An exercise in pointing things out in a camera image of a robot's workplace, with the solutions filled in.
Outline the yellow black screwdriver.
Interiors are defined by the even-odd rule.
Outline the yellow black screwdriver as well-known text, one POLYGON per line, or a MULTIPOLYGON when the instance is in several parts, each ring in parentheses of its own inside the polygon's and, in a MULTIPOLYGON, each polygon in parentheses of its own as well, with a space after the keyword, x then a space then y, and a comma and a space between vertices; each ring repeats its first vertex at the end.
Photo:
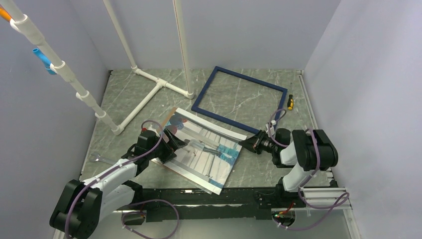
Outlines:
POLYGON ((287 102, 287 109, 292 110, 294 108, 294 96, 293 96, 293 83, 290 83, 290 89, 289 89, 289 96, 288 96, 288 102, 287 102))

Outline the printed photo of person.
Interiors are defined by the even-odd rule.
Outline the printed photo of person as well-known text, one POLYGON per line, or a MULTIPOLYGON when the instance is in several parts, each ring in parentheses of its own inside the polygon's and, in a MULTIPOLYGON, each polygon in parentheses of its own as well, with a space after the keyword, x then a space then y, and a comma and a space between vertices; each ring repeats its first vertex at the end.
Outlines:
POLYGON ((188 145, 163 166, 191 180, 209 194, 219 195, 228 179, 246 136, 178 108, 164 126, 188 145))

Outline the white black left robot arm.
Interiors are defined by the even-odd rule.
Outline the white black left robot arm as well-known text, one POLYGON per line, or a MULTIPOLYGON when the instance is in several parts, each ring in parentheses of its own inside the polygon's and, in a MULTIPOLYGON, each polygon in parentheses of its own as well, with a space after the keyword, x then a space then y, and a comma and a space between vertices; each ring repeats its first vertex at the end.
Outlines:
POLYGON ((73 239, 89 238, 99 222, 119 208, 137 209, 147 201, 143 187, 132 181, 158 159, 166 163, 176 157, 176 150, 187 146, 169 130, 157 134, 143 129, 133 144, 115 164, 84 181, 69 181, 52 212, 49 225, 73 239))

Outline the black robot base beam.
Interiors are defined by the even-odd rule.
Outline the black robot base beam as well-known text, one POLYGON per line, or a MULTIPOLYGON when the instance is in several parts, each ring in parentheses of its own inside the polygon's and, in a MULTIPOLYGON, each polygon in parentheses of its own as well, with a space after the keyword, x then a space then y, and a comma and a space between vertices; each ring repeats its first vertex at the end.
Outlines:
POLYGON ((297 193, 276 187, 224 188, 219 195, 201 189, 144 189, 143 195, 122 210, 143 211, 147 222, 255 218, 270 220, 277 211, 302 209, 297 193))

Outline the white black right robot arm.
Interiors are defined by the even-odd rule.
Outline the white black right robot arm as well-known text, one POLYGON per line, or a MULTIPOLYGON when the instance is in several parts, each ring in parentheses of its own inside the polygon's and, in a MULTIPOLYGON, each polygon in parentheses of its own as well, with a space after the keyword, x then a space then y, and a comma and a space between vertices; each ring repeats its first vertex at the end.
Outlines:
POLYGON ((326 171, 338 163, 338 152, 322 129, 279 128, 274 134, 261 130, 239 145, 256 154, 268 152, 276 167, 291 168, 277 185, 281 189, 274 193, 274 200, 281 207, 289 205, 293 192, 304 187, 318 171, 326 171))

